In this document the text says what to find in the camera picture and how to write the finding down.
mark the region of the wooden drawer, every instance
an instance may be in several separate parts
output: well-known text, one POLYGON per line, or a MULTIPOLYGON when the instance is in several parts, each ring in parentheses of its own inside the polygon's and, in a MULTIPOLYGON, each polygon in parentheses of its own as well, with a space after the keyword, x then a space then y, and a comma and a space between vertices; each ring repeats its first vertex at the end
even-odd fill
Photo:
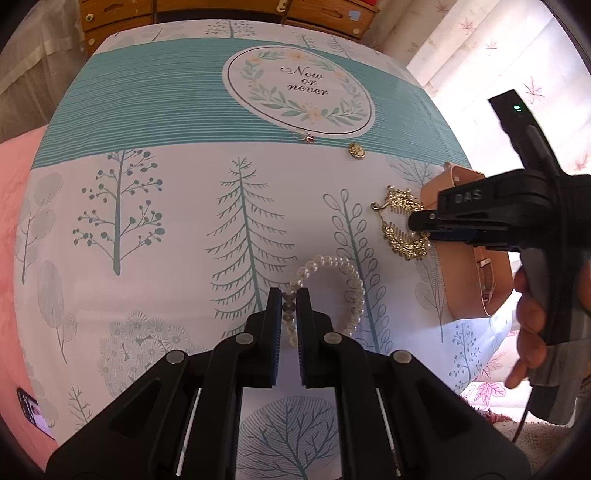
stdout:
POLYGON ((153 13, 153 0, 86 0, 80 4, 82 30, 153 13))
POLYGON ((144 25, 151 25, 154 23, 153 15, 144 15, 143 17, 128 18, 120 22, 111 23, 104 27, 94 28, 84 33, 84 43, 86 45, 86 51, 88 55, 92 55, 94 51, 99 48, 99 45, 103 43, 111 35, 121 32, 123 30, 129 30, 130 28, 143 27, 144 25))
POLYGON ((378 11, 361 0, 292 0, 287 17, 360 38, 378 11))
POLYGON ((223 9, 281 15, 285 11, 285 5, 284 0, 157 0, 156 11, 223 9))
POLYGON ((311 23, 300 22, 299 20, 291 20, 289 18, 286 18, 285 21, 283 22, 283 24, 284 25, 291 25, 292 27, 307 28, 308 30, 316 30, 318 32, 329 33, 331 35, 337 35, 338 37, 343 37, 343 38, 346 38, 347 40, 352 40, 354 42, 358 41, 357 38, 351 37, 351 36, 341 33, 341 32, 337 32, 336 30, 324 28, 319 25, 312 25, 311 23))

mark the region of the drawer handle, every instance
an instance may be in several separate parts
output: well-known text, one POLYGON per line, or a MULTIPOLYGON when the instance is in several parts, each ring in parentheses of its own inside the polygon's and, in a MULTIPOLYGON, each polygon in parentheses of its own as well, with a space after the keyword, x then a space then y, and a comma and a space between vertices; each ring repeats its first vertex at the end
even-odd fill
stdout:
POLYGON ((110 4, 108 7, 105 7, 103 9, 103 12, 105 12, 106 14, 109 12, 112 12, 113 10, 117 10, 118 8, 121 8, 123 6, 123 4, 110 4))
POLYGON ((323 8, 320 11, 322 13, 324 13, 324 15, 329 15, 329 16, 335 17, 335 18, 343 18, 343 15, 341 15, 340 13, 338 13, 336 10, 328 10, 326 8, 323 8))

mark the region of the finger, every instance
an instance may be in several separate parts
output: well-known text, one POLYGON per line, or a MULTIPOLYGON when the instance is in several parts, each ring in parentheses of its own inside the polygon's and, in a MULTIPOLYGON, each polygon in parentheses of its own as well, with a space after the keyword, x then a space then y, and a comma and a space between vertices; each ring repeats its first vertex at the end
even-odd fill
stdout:
POLYGON ((529 292, 529 288, 527 287, 527 279, 525 278, 525 270, 523 267, 521 267, 515 274, 513 284, 515 291, 518 291, 519 293, 529 292))
POLYGON ((591 265, 587 262, 579 275, 579 299, 591 311, 591 265))
POLYGON ((525 330, 540 333, 546 322, 546 313, 530 294, 524 293, 517 303, 517 320, 525 330))
POLYGON ((527 368, 538 368, 546 360, 548 349, 538 335, 522 329, 517 337, 517 352, 527 368))
POLYGON ((517 363, 511 370, 511 373, 505 380, 505 386, 507 388, 515 388, 527 375, 527 365, 522 359, 517 360, 517 363))

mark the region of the floral curtain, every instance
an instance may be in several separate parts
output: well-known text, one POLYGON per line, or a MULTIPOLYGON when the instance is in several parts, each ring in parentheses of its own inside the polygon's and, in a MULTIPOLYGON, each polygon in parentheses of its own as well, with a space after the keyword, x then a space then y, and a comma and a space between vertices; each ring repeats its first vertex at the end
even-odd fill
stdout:
POLYGON ((591 171, 591 76, 541 0, 382 0, 362 42, 417 79, 475 170, 521 167, 487 99, 515 89, 562 167, 591 171))

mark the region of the gold brooch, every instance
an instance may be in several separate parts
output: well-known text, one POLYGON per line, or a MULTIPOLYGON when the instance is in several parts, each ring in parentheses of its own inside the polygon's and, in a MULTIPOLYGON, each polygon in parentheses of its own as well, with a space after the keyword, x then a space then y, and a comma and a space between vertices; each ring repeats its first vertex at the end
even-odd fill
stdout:
POLYGON ((349 154, 355 158, 364 158, 365 149, 357 142, 353 142, 349 144, 349 154))
POLYGON ((397 228, 392 222, 388 223, 382 213, 387 207, 390 211, 401 215, 409 216, 413 212, 423 210, 421 202, 410 192, 410 190, 398 190, 394 185, 388 185, 388 194, 384 203, 380 205, 377 202, 371 204, 371 208, 379 213, 382 219, 382 232, 384 238, 392 251, 401 257, 411 260, 413 258, 421 259, 427 255, 428 248, 431 246, 429 234, 426 232, 406 233, 397 228))

